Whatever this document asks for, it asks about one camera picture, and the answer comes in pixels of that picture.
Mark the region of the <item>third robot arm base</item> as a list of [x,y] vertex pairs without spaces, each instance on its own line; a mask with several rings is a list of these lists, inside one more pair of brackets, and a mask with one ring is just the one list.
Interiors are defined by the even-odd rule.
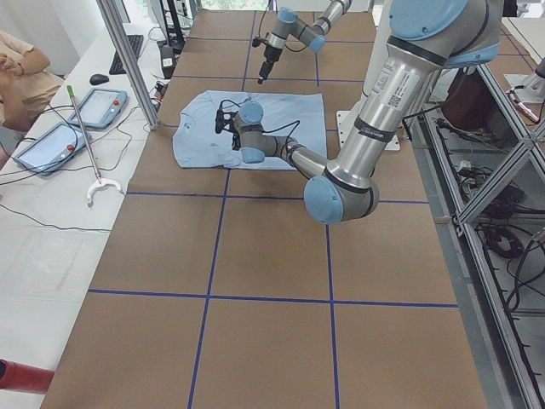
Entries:
[[516,102],[537,104],[544,101],[544,60],[531,74],[505,74],[504,77],[510,86],[508,95]]

